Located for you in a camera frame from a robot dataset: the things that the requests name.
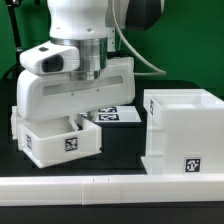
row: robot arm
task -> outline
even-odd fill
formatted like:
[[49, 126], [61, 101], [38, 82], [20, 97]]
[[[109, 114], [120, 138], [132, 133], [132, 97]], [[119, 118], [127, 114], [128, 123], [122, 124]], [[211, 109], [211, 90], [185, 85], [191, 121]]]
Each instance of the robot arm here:
[[134, 13], [134, 2], [48, 0], [50, 41], [21, 54], [26, 70], [18, 79], [12, 115], [19, 149], [38, 167], [101, 153], [101, 128], [79, 114], [133, 101], [134, 60], [107, 59], [106, 18], [115, 3], [119, 23], [136, 27], [125, 19], [130, 9]]

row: open box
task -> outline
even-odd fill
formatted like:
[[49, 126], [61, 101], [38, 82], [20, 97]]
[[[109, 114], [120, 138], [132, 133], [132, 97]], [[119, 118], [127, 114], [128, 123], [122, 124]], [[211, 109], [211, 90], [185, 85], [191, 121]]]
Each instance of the open box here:
[[224, 172], [224, 102], [202, 89], [145, 90], [152, 174]]

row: qr-like tag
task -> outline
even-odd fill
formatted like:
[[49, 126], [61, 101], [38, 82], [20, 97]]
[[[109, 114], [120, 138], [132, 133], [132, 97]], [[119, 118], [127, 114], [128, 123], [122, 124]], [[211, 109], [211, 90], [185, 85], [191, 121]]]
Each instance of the qr-like tag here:
[[116, 107], [108, 107], [98, 111], [99, 113], [117, 113]]
[[185, 172], [186, 173], [199, 173], [201, 171], [201, 159], [186, 159]]
[[150, 113], [153, 115], [154, 113], [154, 102], [150, 100]]
[[26, 135], [27, 147], [32, 150], [32, 139], [29, 135]]
[[100, 121], [119, 121], [119, 116], [117, 114], [99, 114]]
[[70, 152], [78, 149], [78, 138], [65, 139], [65, 151]]

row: green wall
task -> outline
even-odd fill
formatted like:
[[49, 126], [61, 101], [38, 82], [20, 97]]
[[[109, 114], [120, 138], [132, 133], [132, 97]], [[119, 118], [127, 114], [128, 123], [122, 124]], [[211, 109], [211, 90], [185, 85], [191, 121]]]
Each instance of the green wall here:
[[[16, 9], [23, 46], [30, 48], [48, 39], [46, 0], [40, 7], [24, 0]], [[10, 22], [0, 1], [0, 74], [15, 61]], [[224, 1], [166, 0], [163, 17], [146, 32], [125, 32], [128, 40], [168, 79], [192, 81], [217, 96], [224, 96]], [[136, 62], [136, 71], [150, 71]]]

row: white plastic part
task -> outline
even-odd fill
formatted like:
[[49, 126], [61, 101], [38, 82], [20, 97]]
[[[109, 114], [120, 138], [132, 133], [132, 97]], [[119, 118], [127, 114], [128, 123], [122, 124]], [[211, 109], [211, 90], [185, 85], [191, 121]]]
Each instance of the white plastic part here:
[[60, 55], [63, 59], [63, 68], [56, 73], [73, 71], [79, 68], [80, 56], [76, 47], [60, 46], [52, 44], [50, 41], [23, 52], [20, 56], [20, 63], [29, 72], [36, 75], [49, 74], [43, 71], [42, 64], [44, 60], [56, 55]]
[[86, 40], [107, 36], [108, 0], [48, 0], [48, 7], [53, 38]]
[[74, 130], [72, 118], [59, 118], [41, 123], [28, 123], [14, 107], [12, 129], [19, 149], [39, 167], [47, 167], [101, 153], [101, 128], [77, 116], [83, 130]]
[[0, 206], [224, 201], [224, 175], [0, 178]]
[[107, 51], [115, 52], [115, 28], [107, 28]]
[[145, 90], [149, 174], [224, 173], [224, 102], [205, 90]]
[[139, 123], [141, 119], [134, 106], [117, 106], [99, 110], [95, 122]]
[[108, 60], [100, 78], [70, 80], [68, 73], [37, 76], [24, 71], [18, 80], [17, 104], [29, 122], [65, 117], [130, 103], [135, 97], [132, 58]]

